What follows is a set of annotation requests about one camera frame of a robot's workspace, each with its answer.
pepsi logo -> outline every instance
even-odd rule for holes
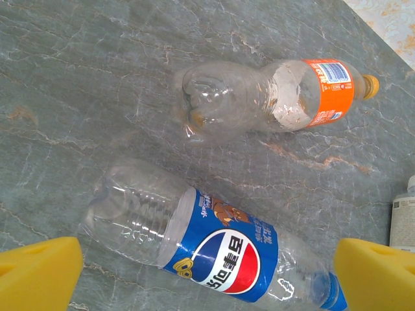
[[[221,229],[207,236],[182,266],[186,268],[183,276],[201,285],[225,294],[242,294],[256,284],[261,259],[246,235]]]

yellow foam block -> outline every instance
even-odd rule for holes
[[[82,261],[73,237],[0,253],[0,310],[67,310]]]
[[[415,254],[345,238],[334,266],[351,311],[415,310]]]

blue bottle label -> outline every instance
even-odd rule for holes
[[[267,292],[277,261],[271,225],[196,190],[189,227],[163,269],[254,303]]]

marble surface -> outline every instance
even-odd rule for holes
[[[415,69],[415,0],[345,0]]]
[[[0,251],[72,235],[108,162],[140,157],[296,233],[386,244],[415,174],[414,71],[342,1],[0,2]],[[379,94],[345,119],[185,148],[169,79],[195,62],[340,58]],[[80,236],[75,310],[252,310]]]

empty plastic bottle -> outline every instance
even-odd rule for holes
[[[292,132],[335,122],[379,81],[339,60],[281,60],[255,70],[207,62],[175,74],[176,110],[185,139],[221,144],[250,131]]]
[[[141,160],[107,171],[82,227],[132,260],[264,310],[347,309],[337,278],[302,240]]]

